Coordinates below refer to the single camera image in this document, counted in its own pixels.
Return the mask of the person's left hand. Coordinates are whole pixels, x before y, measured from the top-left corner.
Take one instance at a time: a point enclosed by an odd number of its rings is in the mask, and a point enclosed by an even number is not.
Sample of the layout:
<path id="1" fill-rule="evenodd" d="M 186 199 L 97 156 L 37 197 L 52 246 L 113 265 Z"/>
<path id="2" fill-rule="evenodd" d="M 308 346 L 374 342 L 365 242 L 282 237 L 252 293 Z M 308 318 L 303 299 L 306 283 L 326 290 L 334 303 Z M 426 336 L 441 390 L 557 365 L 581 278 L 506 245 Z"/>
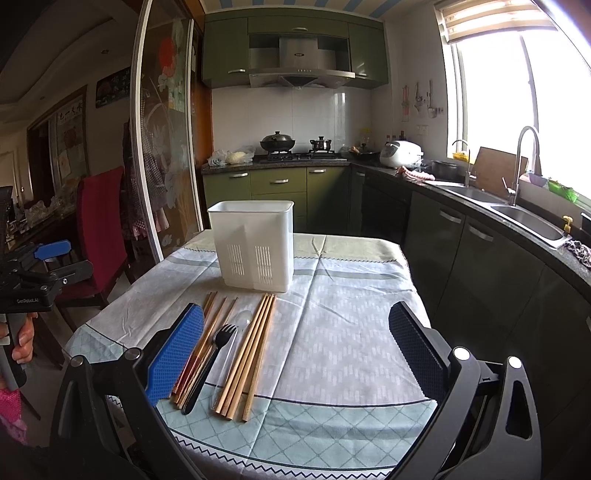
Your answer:
<path id="1" fill-rule="evenodd" d="M 28 313 L 25 323 L 18 333 L 18 342 L 15 344 L 12 358 L 18 364 L 26 364 L 33 357 L 34 324 L 33 320 L 38 317 L 37 313 Z"/>

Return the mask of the pink sleeve forearm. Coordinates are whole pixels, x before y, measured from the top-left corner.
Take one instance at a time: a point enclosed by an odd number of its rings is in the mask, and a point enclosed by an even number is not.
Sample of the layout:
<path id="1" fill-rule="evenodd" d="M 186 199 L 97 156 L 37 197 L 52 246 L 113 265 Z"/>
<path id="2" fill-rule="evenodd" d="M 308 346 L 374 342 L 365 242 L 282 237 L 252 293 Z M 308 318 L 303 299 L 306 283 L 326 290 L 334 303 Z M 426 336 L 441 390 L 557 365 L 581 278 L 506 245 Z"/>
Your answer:
<path id="1" fill-rule="evenodd" d="M 0 390 L 0 419 L 1 425 L 13 440 L 27 445 L 27 425 L 22 418 L 19 390 L 9 391 L 7 388 Z"/>

